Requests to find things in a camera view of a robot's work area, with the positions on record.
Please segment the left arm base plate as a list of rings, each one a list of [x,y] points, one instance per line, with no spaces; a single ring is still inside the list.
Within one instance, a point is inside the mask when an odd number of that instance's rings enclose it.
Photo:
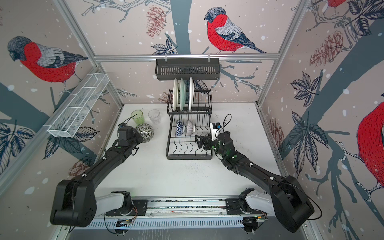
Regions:
[[[131,204],[106,212],[107,217],[145,216],[148,200],[131,200]]]

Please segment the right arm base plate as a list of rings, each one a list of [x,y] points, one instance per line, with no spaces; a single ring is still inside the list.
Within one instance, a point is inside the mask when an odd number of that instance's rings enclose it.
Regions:
[[[260,210],[253,210],[241,199],[225,199],[223,210],[227,211],[228,215],[265,215],[266,213]]]

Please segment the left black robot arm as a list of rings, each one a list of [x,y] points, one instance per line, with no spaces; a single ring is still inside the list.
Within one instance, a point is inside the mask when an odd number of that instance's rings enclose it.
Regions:
[[[103,158],[71,180],[62,180],[55,191],[50,223],[71,227],[86,227],[96,215],[130,207],[130,194],[125,191],[113,192],[97,203],[95,190],[98,185],[119,165],[132,156],[143,142],[142,136],[134,128],[122,124],[118,129],[118,139],[104,154]]]

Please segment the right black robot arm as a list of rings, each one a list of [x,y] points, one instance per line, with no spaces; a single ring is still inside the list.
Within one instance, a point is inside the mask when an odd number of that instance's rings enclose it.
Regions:
[[[293,176],[282,177],[254,164],[234,147],[230,132],[223,132],[216,140],[195,136],[198,148],[213,150],[220,155],[222,164],[228,170],[243,176],[261,187],[271,196],[275,215],[280,224],[296,232],[315,212],[310,198]]]

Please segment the clear drinking glass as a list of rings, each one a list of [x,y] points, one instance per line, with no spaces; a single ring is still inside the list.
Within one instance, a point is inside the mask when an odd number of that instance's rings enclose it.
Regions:
[[[148,116],[155,125],[158,125],[161,122],[161,113],[157,109],[150,110]]]

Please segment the red patterned bowl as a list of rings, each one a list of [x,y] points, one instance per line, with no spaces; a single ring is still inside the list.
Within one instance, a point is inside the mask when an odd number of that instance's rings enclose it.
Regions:
[[[155,131],[150,124],[143,123],[143,124],[137,125],[135,129],[141,135],[143,139],[143,143],[148,143],[154,137]]]

